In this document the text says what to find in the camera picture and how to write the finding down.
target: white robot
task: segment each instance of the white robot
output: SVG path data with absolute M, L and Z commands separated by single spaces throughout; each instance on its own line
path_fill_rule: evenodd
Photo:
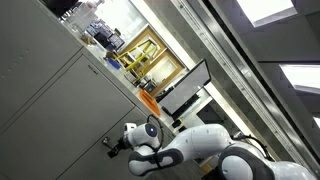
M 219 157 L 218 169 L 226 180 L 316 180 L 303 166 L 293 162 L 274 162 L 255 146 L 234 140 L 219 124 L 201 125 L 178 134 L 165 148 L 158 139 L 156 126 L 125 125 L 124 136 L 108 154 L 112 158 L 121 149 L 132 149 L 128 164 L 135 176 L 145 176 L 196 158 Z

